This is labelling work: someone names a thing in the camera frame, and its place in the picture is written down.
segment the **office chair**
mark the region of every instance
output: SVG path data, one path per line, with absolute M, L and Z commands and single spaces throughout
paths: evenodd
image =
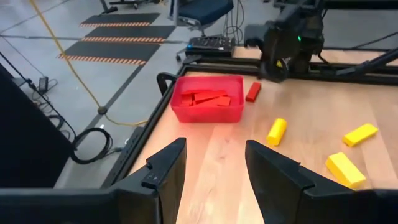
M 169 18 L 173 19 L 176 26 L 199 30 L 201 36 L 205 37 L 205 29 L 227 15 L 233 7 L 233 0 L 171 0 Z M 177 61 L 181 61 L 179 54 L 184 51 L 177 52 Z

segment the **concrete floor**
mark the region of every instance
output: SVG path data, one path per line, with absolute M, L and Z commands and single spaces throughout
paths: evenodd
M 262 3 L 261 0 L 241 1 L 245 10 L 244 24 L 261 24 L 275 18 L 279 13 L 278 9 L 274 9 L 271 4 Z M 66 63 L 56 58 L 59 51 L 53 40 L 49 39 L 50 35 L 40 18 L 28 1 L 11 2 L 6 6 L 0 5 L 0 51 L 35 83 L 38 82 L 40 73 L 58 80 L 59 84 L 48 96 L 77 133 L 82 132 L 90 123 L 103 126 L 112 135 L 114 146 L 123 146 L 134 129 L 116 126 L 104 118 L 92 122 L 96 116 L 96 105 Z M 63 39 L 60 42 L 64 48 L 68 48 L 94 29 L 79 27 L 79 23 L 102 12 L 100 2 L 95 0 L 36 0 L 36 3 L 55 35 Z M 171 25 L 172 21 L 167 19 L 168 10 L 167 6 L 148 4 L 142 5 L 138 10 L 119 6 L 119 11 L 114 13 L 159 12 L 161 15 L 153 25 Z M 395 11 L 329 11 L 324 20 L 326 46 L 351 47 L 390 34 L 396 31 L 397 19 L 398 12 Z M 223 25 L 224 19 L 221 19 L 207 29 L 206 34 L 222 33 Z M 190 37 L 199 35 L 199 32 L 190 32 L 186 27 L 178 27 L 168 40 L 188 41 Z M 397 45 L 398 37 L 395 36 L 369 47 L 386 49 Z M 155 76 L 159 72 L 175 73 L 178 70 L 180 65 L 175 61 L 174 53 L 183 47 L 183 44 L 163 44 L 135 77 L 132 76 L 137 68 L 135 65 L 96 62 L 72 64 L 99 102 L 102 105 L 112 104 L 108 113 L 110 117 L 120 122 L 134 123 L 147 119 L 152 113 L 160 99 Z M 0 62 L 16 75 L 4 61 L 0 59 Z M 26 86 L 24 91 L 31 94 Z M 117 91 L 122 94 L 113 97 Z M 78 156 L 93 157 L 103 144 L 104 139 L 100 134 L 90 134 L 78 147 Z M 83 166 L 68 161 L 56 187 L 99 187 L 117 157 L 114 154 Z

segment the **black floor mat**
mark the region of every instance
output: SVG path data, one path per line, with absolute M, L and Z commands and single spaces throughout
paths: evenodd
M 158 48 L 159 44 L 77 42 L 65 54 L 70 60 L 143 65 Z
M 159 13 L 142 13 L 91 16 L 80 26 L 149 26 L 159 15 Z
M 163 42 L 175 26 L 98 27 L 82 41 L 96 42 Z

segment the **wooden tabletop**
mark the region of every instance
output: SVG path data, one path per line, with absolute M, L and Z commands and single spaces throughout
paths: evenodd
M 237 48 L 234 54 L 259 55 L 257 49 L 244 48 Z M 379 54 L 329 50 L 322 55 L 330 62 L 360 63 Z M 254 81 L 254 77 L 244 77 L 245 94 Z M 398 188 L 398 87 L 305 80 L 261 82 L 256 102 L 245 103 L 239 123 L 182 124 L 171 107 L 164 111 L 131 172 L 178 137 L 187 138 L 187 170 L 177 223 L 264 223 L 249 182 L 244 150 L 248 139 L 266 144 L 276 118 L 288 123 L 281 144 L 273 147 L 277 152 L 331 180 L 335 178 L 325 161 L 331 154 L 344 152 L 367 177 L 363 189 Z M 379 128 L 376 136 L 354 148 L 345 146 L 343 136 L 365 123 Z

